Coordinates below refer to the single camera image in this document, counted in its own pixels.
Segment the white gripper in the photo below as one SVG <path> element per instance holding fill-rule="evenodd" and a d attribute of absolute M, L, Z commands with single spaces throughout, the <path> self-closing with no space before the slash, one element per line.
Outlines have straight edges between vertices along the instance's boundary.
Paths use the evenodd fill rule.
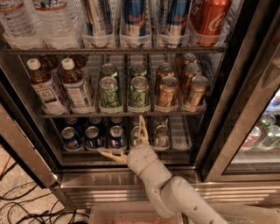
<path fill-rule="evenodd" d="M 172 177 L 172 174 L 149 145 L 149 134 L 142 115 L 139 116 L 137 140 L 141 144 L 130 150 L 128 156 L 123 150 L 101 148 L 97 151 L 106 158 L 120 164 L 127 164 L 145 184 L 164 184 Z"/>

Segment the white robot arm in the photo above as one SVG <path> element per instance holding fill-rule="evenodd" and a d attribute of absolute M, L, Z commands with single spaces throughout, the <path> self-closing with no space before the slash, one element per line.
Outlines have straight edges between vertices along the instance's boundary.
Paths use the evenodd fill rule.
<path fill-rule="evenodd" d="M 187 180 L 173 176 L 149 144 L 145 120 L 139 116 L 138 144 L 129 151 L 114 155 L 112 150 L 99 150 L 107 158 L 126 164 L 144 183 L 150 203 L 164 218 L 185 214 L 194 224 L 228 224 L 197 193 Z"/>

